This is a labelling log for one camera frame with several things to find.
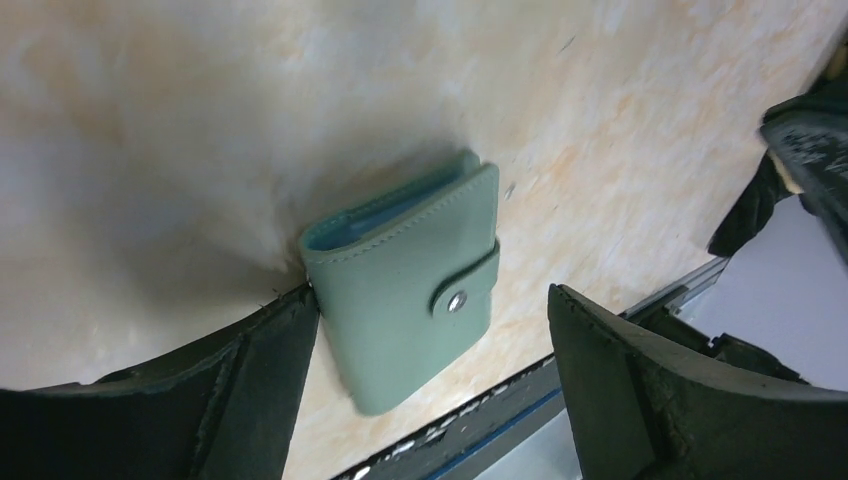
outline wallet card slot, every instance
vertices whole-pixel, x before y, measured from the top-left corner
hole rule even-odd
[[[461,175],[456,172],[438,182],[426,185],[423,189],[397,198],[394,203],[382,206],[379,210],[365,208],[363,212],[367,213],[349,216],[337,228],[313,238],[309,243],[309,248],[316,251],[328,251],[352,245],[360,241],[369,232],[403,215],[460,178]]]

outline mint green leather wallet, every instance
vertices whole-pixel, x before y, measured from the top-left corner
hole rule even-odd
[[[391,410],[486,332],[497,204],[498,168],[464,152],[301,236],[330,348],[360,413]]]

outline wallet strap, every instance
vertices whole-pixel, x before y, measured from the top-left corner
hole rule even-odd
[[[430,311],[433,317],[450,316],[469,298],[489,295],[498,279],[500,253],[500,242],[495,240],[495,247],[486,256],[446,281],[434,296]]]

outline black object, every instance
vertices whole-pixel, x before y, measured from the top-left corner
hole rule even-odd
[[[3,476],[278,480],[317,326],[304,286],[91,385],[2,390]]]
[[[760,133],[848,263],[848,75],[770,108]]]
[[[848,393],[709,358],[565,286],[551,286],[548,318],[588,480],[848,478]],[[749,367],[771,357],[713,343]]]
[[[713,234],[707,250],[718,257],[732,257],[766,226],[774,206],[791,195],[774,162],[768,154],[764,155],[754,177]]]

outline marble surface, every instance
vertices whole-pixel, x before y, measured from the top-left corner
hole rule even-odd
[[[837,0],[6,0],[0,385],[91,381],[303,280],[320,215],[468,146],[501,168],[492,327],[363,418],[326,342],[285,478],[327,478],[704,263]]]

